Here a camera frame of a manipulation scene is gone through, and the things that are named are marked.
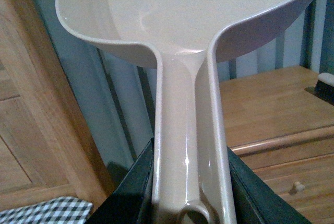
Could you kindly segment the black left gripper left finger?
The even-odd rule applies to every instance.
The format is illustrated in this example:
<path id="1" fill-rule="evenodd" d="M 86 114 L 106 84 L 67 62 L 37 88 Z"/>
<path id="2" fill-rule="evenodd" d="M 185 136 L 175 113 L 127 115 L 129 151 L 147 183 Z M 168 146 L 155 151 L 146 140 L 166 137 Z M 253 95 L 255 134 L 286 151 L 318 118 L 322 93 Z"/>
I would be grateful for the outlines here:
<path id="1" fill-rule="evenodd" d="M 87 223 L 152 223 L 154 139 L 150 139 L 116 190 Z"/>

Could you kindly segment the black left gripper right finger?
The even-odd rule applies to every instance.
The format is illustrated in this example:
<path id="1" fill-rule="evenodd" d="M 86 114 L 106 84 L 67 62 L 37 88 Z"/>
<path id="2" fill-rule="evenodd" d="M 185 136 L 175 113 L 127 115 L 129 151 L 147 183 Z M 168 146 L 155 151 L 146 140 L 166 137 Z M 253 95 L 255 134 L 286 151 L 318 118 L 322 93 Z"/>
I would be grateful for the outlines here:
<path id="1" fill-rule="evenodd" d="M 237 223 L 310 223 L 227 150 Z"/>

